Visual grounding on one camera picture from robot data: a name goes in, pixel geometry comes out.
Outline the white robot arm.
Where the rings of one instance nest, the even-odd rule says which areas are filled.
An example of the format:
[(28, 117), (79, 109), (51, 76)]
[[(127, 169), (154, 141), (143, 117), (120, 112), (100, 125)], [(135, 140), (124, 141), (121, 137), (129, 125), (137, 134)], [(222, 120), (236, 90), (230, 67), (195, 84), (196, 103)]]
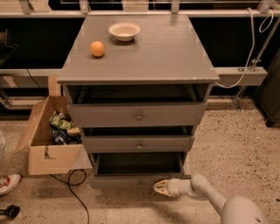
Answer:
[(187, 196), (208, 200), (220, 216), (220, 224), (268, 224), (259, 206), (243, 196), (226, 198), (201, 174), (190, 178), (168, 178), (157, 182), (154, 190), (169, 197)]

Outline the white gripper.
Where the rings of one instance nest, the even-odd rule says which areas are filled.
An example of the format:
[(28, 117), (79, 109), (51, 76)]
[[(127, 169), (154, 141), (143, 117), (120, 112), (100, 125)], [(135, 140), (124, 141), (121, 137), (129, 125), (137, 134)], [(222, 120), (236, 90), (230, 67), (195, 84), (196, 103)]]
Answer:
[(168, 197), (193, 196), (193, 188), (190, 179), (163, 179), (154, 185), (154, 190), (155, 192)]

